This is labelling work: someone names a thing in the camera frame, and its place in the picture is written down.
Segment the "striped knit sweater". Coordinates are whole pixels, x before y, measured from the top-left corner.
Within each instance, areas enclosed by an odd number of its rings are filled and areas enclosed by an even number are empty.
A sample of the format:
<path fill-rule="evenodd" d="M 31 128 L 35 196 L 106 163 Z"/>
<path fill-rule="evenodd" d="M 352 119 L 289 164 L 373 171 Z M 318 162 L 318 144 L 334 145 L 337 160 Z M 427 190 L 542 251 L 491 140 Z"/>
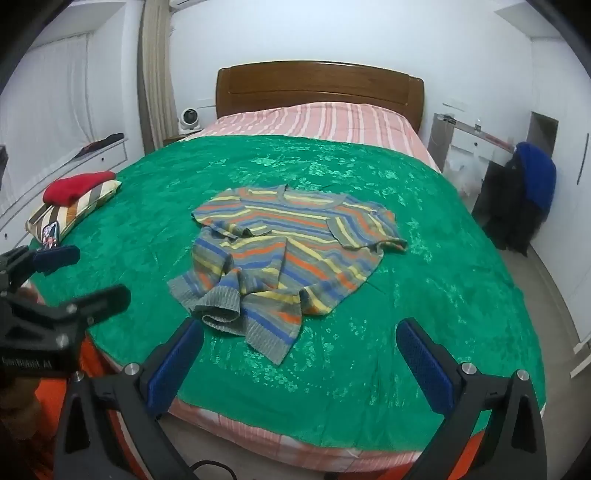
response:
<path fill-rule="evenodd" d="M 374 273 L 386 249 L 407 246 L 385 206 L 287 185 L 226 189 L 192 217 L 199 226 L 192 266 L 169 281 L 171 295 L 276 365 L 304 316 L 331 313 Z"/>

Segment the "striped pillow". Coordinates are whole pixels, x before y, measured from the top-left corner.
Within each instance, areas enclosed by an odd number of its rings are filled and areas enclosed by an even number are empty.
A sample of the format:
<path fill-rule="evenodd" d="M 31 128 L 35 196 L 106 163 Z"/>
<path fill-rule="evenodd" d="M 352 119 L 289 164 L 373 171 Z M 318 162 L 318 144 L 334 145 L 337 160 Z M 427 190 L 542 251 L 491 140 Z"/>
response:
<path fill-rule="evenodd" d="M 121 183 L 108 180 L 86 192 L 70 206 L 42 204 L 25 221 L 25 230 L 39 243 L 44 242 L 46 233 L 52 233 L 57 244 L 85 217 L 101 208 L 115 196 Z"/>

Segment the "red folded garment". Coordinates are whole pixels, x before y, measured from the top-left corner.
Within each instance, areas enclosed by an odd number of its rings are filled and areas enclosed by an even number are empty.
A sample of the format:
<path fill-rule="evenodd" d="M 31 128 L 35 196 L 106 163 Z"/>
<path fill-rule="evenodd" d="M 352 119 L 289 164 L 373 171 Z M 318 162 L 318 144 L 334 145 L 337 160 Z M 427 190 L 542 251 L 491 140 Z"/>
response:
<path fill-rule="evenodd" d="M 69 207 L 94 187 L 116 178 L 114 172 L 83 173 L 52 182 L 44 191 L 45 204 Z"/>

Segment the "black item on sill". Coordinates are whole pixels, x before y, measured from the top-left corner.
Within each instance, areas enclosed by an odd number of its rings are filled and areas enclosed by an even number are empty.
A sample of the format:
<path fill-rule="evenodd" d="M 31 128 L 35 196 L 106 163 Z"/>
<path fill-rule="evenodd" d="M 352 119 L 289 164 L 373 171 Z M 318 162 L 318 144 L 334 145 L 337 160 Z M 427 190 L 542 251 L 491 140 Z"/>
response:
<path fill-rule="evenodd" d="M 91 143 L 87 144 L 86 146 L 82 147 L 79 150 L 79 152 L 74 156 L 74 159 L 84 157 L 90 153 L 94 153 L 98 150 L 106 148 L 107 146 L 110 146 L 118 141 L 121 141 L 124 138 L 125 138 L 125 136 L 121 132 L 110 134 L 107 137 L 104 137 L 100 140 L 91 142 Z"/>

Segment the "beige curtain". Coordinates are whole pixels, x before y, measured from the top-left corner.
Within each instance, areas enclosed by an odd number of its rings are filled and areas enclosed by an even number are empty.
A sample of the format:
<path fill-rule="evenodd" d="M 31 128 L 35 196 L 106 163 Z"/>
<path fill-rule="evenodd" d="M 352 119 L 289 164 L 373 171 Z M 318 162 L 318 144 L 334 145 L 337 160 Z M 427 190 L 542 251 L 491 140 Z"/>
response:
<path fill-rule="evenodd" d="M 169 68 L 168 1 L 145 1 L 138 43 L 138 104 L 146 154 L 177 134 L 177 114 Z"/>

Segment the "black garment on chair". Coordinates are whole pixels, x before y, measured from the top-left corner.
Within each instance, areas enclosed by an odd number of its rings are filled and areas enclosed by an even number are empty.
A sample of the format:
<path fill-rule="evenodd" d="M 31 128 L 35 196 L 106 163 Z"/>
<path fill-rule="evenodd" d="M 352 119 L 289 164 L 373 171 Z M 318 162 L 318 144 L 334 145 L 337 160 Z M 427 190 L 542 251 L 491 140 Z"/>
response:
<path fill-rule="evenodd" d="M 483 230 L 499 250 L 525 257 L 545 220 L 544 211 L 526 196 L 525 170 L 515 154 L 503 167 L 491 164 L 481 194 L 485 197 Z"/>

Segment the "small white fan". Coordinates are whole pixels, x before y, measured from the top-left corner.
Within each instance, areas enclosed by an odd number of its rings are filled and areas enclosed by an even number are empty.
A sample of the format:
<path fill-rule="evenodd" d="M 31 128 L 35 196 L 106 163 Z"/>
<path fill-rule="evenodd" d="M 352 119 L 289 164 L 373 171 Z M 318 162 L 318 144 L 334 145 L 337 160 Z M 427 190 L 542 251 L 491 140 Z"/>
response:
<path fill-rule="evenodd" d="M 180 135 L 190 135 L 200 132 L 200 118 L 197 109 L 186 108 L 178 117 L 178 131 Z"/>

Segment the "brown wooden headboard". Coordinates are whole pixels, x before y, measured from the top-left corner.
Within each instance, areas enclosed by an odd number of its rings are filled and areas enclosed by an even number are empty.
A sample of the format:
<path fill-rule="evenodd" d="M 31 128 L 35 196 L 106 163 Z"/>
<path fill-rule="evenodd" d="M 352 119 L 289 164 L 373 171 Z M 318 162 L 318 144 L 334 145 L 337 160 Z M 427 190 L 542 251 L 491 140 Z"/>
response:
<path fill-rule="evenodd" d="M 329 61 L 259 62 L 217 73 L 218 117 L 325 101 L 386 108 L 403 115 L 419 131 L 425 84 L 398 71 Z"/>

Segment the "white desk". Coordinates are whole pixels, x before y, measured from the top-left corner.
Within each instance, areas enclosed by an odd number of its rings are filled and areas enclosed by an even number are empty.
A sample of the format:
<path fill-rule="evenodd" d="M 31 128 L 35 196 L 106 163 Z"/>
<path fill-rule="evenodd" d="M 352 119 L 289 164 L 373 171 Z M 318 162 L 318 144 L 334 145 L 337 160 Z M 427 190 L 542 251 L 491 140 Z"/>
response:
<path fill-rule="evenodd" d="M 477 125 L 468 125 L 448 114 L 435 114 L 428 151 L 443 175 L 464 198 L 479 194 L 490 163 L 503 167 L 515 145 Z"/>

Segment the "white air conditioner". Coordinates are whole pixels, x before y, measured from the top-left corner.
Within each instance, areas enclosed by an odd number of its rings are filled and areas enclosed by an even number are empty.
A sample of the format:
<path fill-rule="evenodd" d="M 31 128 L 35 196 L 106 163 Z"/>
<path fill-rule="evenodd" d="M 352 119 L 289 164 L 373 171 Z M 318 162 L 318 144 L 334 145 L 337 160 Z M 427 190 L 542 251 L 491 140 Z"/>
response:
<path fill-rule="evenodd" d="M 180 10 L 200 3 L 201 0 L 170 0 L 169 7 L 172 10 Z"/>

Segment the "pink striped bed sheet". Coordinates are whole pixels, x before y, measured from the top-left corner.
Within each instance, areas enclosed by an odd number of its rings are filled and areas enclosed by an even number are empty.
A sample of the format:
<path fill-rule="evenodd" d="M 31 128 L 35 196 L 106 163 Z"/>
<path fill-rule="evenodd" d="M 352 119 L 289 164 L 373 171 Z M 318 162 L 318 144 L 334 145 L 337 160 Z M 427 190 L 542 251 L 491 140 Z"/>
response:
<path fill-rule="evenodd" d="M 404 115 L 370 104 L 315 102 L 231 114 L 185 138 L 214 135 L 280 135 L 377 146 L 440 170 Z"/>

